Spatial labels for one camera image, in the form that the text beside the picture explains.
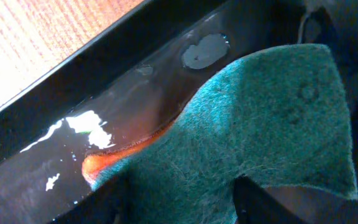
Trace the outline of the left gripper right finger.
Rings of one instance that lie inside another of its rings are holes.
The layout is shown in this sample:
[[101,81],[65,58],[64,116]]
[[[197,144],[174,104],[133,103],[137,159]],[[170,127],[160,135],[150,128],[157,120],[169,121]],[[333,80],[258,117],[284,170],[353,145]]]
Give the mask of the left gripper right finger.
[[307,224],[246,176],[234,180],[238,224]]

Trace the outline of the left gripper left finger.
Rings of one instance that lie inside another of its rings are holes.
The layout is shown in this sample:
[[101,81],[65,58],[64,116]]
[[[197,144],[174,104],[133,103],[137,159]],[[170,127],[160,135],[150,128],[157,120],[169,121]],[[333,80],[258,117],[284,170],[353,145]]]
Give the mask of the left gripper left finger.
[[50,224],[125,224],[128,223],[128,179],[116,176],[105,182],[73,209]]

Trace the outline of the green orange sponge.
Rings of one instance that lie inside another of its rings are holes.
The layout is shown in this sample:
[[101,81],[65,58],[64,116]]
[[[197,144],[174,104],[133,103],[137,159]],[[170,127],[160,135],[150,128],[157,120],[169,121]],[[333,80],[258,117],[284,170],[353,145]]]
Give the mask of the green orange sponge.
[[282,45],[213,75],[156,135],[88,156],[93,190],[129,179],[129,223],[233,223],[234,180],[302,186],[358,199],[351,116],[323,44]]

